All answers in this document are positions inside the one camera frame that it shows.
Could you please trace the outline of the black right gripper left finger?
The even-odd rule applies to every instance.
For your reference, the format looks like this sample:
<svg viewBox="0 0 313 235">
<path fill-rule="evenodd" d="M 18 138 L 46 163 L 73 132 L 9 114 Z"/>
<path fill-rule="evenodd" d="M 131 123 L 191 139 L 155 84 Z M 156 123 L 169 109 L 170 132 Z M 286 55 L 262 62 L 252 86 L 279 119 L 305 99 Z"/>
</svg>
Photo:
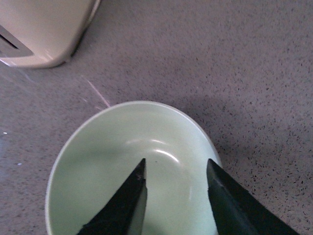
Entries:
<svg viewBox="0 0 313 235">
<path fill-rule="evenodd" d="M 78 234 L 142 234 L 147 198 L 146 159 L 143 158 L 105 207 L 83 225 Z"/>
</svg>

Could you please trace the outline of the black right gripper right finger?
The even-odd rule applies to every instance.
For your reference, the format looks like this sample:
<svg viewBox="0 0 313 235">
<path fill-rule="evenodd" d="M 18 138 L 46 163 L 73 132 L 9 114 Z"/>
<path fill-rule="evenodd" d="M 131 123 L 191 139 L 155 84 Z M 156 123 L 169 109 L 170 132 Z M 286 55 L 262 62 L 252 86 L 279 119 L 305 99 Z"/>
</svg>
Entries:
<svg viewBox="0 0 313 235">
<path fill-rule="evenodd" d="M 296 235 L 212 159 L 207 162 L 208 199 L 220 235 Z"/>
</svg>

